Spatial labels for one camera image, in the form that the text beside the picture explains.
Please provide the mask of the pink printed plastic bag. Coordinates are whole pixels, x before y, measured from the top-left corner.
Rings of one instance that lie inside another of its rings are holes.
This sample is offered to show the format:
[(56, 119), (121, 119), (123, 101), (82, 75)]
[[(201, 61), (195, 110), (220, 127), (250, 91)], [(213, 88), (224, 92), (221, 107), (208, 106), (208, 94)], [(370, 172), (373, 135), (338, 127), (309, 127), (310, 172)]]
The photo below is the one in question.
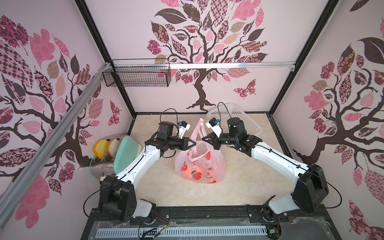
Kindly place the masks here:
[(200, 119), (190, 136), (196, 146), (176, 153), (175, 172), (181, 177), (182, 171), (194, 170), (193, 179), (189, 181), (200, 184), (219, 183), (225, 179), (226, 161), (220, 150), (214, 150), (212, 145), (197, 139), (205, 136), (205, 121)]

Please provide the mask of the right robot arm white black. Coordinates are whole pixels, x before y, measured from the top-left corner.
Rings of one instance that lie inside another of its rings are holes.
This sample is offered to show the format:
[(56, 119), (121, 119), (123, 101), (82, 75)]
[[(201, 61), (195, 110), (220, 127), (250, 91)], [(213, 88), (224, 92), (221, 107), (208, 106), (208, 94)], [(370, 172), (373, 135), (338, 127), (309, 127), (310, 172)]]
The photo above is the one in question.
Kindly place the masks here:
[(298, 162), (276, 151), (257, 136), (249, 135), (240, 118), (227, 121), (229, 131), (224, 133), (221, 122), (212, 118), (206, 124), (212, 130), (203, 141), (219, 150), (222, 145), (232, 147), (256, 160), (260, 160), (285, 176), (295, 185), (291, 193), (272, 196), (262, 205), (262, 215), (273, 222), (277, 215), (294, 210), (312, 214), (329, 194), (329, 186), (323, 169)]

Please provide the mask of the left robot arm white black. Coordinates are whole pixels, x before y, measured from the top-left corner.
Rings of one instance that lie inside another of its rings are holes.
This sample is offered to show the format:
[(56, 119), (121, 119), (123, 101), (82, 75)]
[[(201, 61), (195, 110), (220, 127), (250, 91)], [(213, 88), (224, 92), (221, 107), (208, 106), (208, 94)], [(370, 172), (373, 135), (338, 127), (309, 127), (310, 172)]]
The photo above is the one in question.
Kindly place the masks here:
[(114, 177), (104, 178), (100, 188), (99, 211), (107, 218), (128, 222), (133, 218), (155, 218), (156, 205), (139, 200), (135, 188), (147, 170), (167, 150), (187, 151), (196, 146), (196, 142), (184, 134), (190, 125), (181, 121), (177, 124), (160, 122), (158, 130), (145, 141), (144, 150), (123, 171)]

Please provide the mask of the mint green cutting board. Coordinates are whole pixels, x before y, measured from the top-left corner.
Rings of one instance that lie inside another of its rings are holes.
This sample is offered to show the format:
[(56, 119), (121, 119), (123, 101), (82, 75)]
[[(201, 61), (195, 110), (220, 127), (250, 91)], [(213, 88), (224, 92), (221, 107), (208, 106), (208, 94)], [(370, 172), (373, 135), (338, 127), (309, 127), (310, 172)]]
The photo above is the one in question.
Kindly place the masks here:
[(118, 174), (128, 167), (141, 153), (142, 146), (131, 136), (124, 136), (114, 159), (114, 172)]

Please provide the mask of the pale bread slice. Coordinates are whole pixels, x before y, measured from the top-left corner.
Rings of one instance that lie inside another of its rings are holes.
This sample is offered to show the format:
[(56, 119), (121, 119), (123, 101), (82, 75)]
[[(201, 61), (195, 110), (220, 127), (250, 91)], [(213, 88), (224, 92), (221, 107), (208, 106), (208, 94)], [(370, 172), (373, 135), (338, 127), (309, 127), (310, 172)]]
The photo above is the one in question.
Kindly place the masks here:
[(107, 148), (107, 152), (109, 156), (114, 158), (118, 152), (119, 146), (120, 146), (120, 139), (111, 140)]

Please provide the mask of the yellow toast slice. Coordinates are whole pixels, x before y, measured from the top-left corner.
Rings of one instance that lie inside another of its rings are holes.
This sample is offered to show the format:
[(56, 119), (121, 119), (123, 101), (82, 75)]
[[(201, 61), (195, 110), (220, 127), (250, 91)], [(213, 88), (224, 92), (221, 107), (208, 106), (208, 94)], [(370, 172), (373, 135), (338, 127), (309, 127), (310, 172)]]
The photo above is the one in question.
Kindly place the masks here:
[(93, 148), (93, 153), (97, 156), (97, 158), (99, 159), (103, 159), (104, 155), (106, 154), (107, 150), (108, 150), (108, 145), (109, 145), (109, 141), (106, 140), (106, 139), (101, 139), (99, 140), (94, 148)]

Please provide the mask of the silver toaster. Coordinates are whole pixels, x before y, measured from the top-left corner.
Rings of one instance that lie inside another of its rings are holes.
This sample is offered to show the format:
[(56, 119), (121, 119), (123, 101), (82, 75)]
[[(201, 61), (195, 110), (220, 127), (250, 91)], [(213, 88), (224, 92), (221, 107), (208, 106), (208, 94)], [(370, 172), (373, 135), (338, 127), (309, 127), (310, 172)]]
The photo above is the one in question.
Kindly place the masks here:
[[(110, 142), (113, 139), (122, 140), (124, 136), (125, 135), (112, 135), (105, 137), (104, 139)], [(114, 159), (115, 157), (112, 158), (111, 156), (109, 156), (108, 152), (106, 152), (102, 160), (97, 158), (97, 156), (94, 154), (90, 163), (91, 174), (98, 180), (100, 180), (103, 176), (115, 175)]]

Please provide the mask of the aluminium rail back wall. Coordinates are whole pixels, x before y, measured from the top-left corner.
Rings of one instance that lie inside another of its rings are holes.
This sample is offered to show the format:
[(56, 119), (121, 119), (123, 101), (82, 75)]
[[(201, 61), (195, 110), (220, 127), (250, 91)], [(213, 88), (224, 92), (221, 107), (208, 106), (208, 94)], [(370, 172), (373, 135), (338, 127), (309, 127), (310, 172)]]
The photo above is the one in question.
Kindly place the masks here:
[(115, 68), (158, 68), (158, 69), (231, 69), (231, 68), (292, 68), (296, 67), (295, 62), (260, 62), (260, 63), (193, 63), (193, 64), (114, 64)]

